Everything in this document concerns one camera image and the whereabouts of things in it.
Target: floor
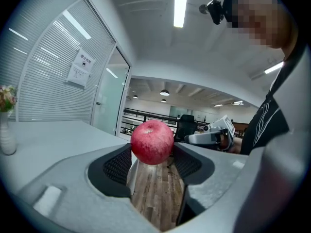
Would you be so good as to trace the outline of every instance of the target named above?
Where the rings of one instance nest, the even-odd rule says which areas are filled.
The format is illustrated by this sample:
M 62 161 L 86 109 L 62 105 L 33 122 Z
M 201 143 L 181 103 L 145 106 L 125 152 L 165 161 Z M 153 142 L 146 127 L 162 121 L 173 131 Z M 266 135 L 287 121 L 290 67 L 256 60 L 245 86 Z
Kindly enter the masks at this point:
M 156 228 L 167 231 L 176 226 L 184 184 L 169 158 L 157 166 L 138 165 L 132 204 Z

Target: red apple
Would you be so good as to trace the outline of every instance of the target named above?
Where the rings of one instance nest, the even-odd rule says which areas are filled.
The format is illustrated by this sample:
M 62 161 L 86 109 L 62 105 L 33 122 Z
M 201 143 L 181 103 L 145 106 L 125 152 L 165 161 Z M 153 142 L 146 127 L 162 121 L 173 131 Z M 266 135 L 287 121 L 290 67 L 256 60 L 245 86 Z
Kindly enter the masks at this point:
M 134 130 L 131 144 L 134 155 L 141 162 L 158 165 L 170 156 L 174 137 L 165 123 L 150 120 L 140 124 Z

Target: black railing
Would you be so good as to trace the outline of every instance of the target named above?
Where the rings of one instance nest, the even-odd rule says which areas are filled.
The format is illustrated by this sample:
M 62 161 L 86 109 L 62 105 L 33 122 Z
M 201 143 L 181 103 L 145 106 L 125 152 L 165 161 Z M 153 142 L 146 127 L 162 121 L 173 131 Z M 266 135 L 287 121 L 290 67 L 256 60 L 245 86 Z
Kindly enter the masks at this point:
M 157 120 L 160 120 L 161 122 L 167 123 L 170 128 L 177 128 L 175 125 L 176 125 L 176 122 L 179 120 L 177 119 L 177 117 L 174 117 L 174 116 L 166 116 L 166 115 L 157 114 L 157 113 L 151 113 L 151 112 L 146 112 L 146 111 L 125 108 L 123 118 L 129 119 L 129 120 L 134 119 L 132 117 L 128 117 L 127 115 L 135 117 L 135 120 L 140 121 L 140 122 L 145 122 L 150 119 L 157 119 Z M 203 127 L 209 124 L 209 123 L 200 122 L 196 120 L 195 122 L 198 124 L 196 131 L 199 131 L 199 132 L 202 132 Z M 128 123 L 124 121 L 122 123 L 126 125 L 131 125 L 131 127 L 121 127 L 120 133 L 127 134 L 127 135 L 132 135 L 134 129 L 138 126 L 137 124 Z

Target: black chair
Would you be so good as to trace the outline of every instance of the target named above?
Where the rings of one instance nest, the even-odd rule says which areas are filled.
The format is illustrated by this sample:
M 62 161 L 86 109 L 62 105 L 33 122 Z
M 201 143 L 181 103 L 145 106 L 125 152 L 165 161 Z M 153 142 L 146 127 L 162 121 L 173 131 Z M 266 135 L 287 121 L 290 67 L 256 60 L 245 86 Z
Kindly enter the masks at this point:
M 174 142 L 183 142 L 186 135 L 194 134 L 197 126 L 198 124 L 194 121 L 194 116 L 182 115 L 181 118 L 177 121 L 177 129 L 174 136 Z M 170 168 L 173 163 L 174 159 L 166 167 Z

